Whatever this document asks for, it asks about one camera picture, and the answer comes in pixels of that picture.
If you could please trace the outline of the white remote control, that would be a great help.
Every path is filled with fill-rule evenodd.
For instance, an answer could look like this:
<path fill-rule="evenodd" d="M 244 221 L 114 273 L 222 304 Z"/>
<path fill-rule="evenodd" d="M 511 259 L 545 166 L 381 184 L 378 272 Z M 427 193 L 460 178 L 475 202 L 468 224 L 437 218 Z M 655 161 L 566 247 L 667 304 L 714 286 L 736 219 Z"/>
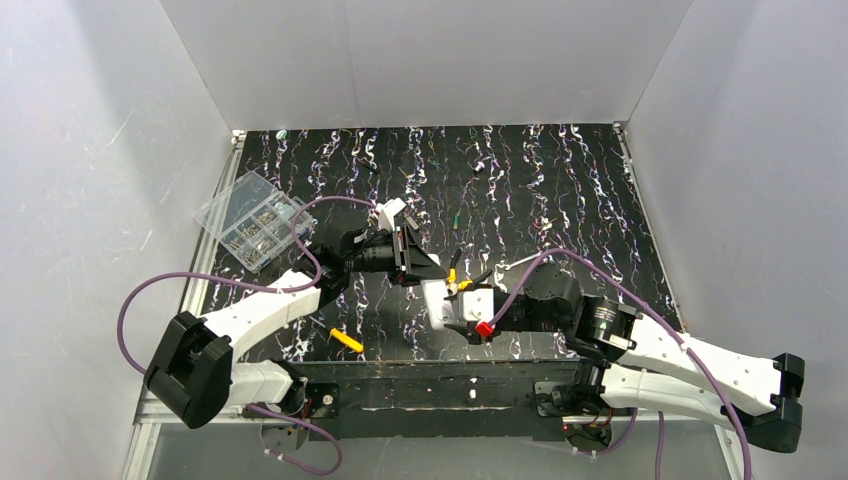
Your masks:
<path fill-rule="evenodd" d="M 427 309 L 427 316 L 433 330 L 444 331 L 448 325 L 456 322 L 456 316 L 449 296 L 447 278 L 449 272 L 442 269 L 437 279 L 423 280 L 420 284 L 423 299 Z"/>

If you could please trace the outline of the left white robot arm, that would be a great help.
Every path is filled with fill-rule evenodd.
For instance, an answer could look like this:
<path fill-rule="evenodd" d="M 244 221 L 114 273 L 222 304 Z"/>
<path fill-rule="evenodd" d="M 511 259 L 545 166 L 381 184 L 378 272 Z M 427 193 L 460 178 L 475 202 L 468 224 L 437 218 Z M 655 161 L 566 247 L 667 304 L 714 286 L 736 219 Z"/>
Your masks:
<path fill-rule="evenodd" d="M 364 229 L 334 244 L 309 247 L 272 283 L 227 308 L 197 317 L 182 312 L 168 324 L 144 375 L 145 387 L 182 423 L 199 428 L 227 407 L 276 405 L 299 413 L 307 403 L 308 378 L 284 360 L 245 363 L 256 344 L 335 301 L 354 273 L 384 273 L 394 285 L 435 286 L 446 297 L 449 276 L 426 253 L 410 227 Z"/>

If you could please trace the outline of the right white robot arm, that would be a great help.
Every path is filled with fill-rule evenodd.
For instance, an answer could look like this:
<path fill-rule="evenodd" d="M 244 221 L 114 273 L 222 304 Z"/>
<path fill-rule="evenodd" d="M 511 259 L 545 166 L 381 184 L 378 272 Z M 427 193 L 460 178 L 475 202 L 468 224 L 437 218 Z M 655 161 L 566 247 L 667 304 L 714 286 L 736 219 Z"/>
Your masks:
<path fill-rule="evenodd" d="M 656 320 L 611 299 L 583 293 L 551 264 L 536 267 L 516 295 L 483 279 L 451 286 L 432 316 L 471 344 L 504 332 L 560 334 L 579 363 L 573 379 L 533 394 L 543 416 L 646 409 L 742 428 L 764 450 L 793 453 L 803 426 L 805 363 L 735 353 L 673 336 Z"/>

